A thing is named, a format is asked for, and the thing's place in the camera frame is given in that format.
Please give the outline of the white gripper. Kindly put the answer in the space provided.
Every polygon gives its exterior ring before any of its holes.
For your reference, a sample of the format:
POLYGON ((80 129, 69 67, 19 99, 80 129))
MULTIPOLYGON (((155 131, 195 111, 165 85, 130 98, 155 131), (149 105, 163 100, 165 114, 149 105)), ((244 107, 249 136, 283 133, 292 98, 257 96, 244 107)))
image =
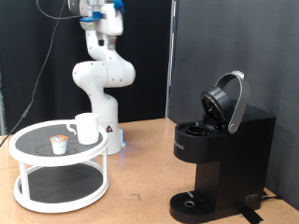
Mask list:
MULTIPOLYGON (((123 3, 104 4, 101 8, 100 31, 108 37, 107 47, 110 50, 116 48, 117 37, 113 35, 121 35, 123 32, 123 3)), ((98 45, 103 47, 105 40, 98 40, 98 45)))

